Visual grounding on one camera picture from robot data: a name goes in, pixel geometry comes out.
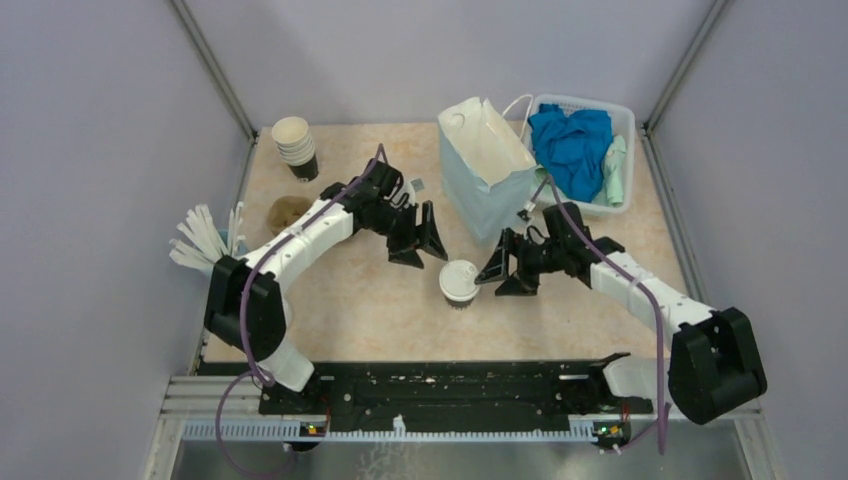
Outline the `white plastic cup lid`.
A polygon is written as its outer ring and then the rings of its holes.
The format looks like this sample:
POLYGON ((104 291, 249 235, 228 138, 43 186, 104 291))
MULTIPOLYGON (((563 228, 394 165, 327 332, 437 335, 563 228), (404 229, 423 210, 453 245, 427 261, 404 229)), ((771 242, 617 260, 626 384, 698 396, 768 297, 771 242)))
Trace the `white plastic cup lid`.
POLYGON ((447 262, 438 277, 443 296, 453 302, 472 301, 480 289, 475 283, 478 274, 478 268, 468 260, 447 262))

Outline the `black paper coffee cup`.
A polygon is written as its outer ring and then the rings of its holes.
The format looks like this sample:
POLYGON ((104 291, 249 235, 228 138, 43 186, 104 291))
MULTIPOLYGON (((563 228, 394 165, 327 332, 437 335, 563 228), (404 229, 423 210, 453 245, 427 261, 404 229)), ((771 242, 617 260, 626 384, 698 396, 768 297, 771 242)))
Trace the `black paper coffee cup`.
POLYGON ((453 309, 464 310, 473 303, 474 299, 458 301, 451 298, 445 298, 445 301, 453 309))

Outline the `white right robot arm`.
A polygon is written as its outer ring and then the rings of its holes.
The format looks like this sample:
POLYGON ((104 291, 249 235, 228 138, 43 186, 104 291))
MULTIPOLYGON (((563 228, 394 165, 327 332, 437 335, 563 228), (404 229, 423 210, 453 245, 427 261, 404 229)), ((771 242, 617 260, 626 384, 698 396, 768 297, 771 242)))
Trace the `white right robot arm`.
POLYGON ((651 328, 659 348, 639 383, 637 362, 608 363, 586 385, 589 404, 612 412, 626 397, 670 403, 688 420, 705 425, 764 395, 768 380, 752 324, 741 310, 719 310, 676 290, 639 265, 609 237, 593 238, 577 205, 543 212, 546 235, 504 229, 477 275, 496 283, 498 296, 534 296, 544 274, 563 273, 608 296, 651 328))

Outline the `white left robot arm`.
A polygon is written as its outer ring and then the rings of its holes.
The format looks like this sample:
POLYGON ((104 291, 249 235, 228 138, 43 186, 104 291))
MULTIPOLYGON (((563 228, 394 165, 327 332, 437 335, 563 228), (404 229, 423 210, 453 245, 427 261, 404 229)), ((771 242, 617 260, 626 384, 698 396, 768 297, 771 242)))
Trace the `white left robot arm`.
POLYGON ((361 230, 386 240, 389 262, 422 268, 422 253, 448 254, 438 234, 433 204, 399 200, 402 174, 372 159, 350 183, 325 189, 293 225, 272 241, 236 258, 225 255, 212 268, 204 327, 242 351, 250 372, 266 386, 283 386, 283 401, 297 413, 319 404, 313 363, 287 337, 290 312, 285 293, 324 253, 361 230))

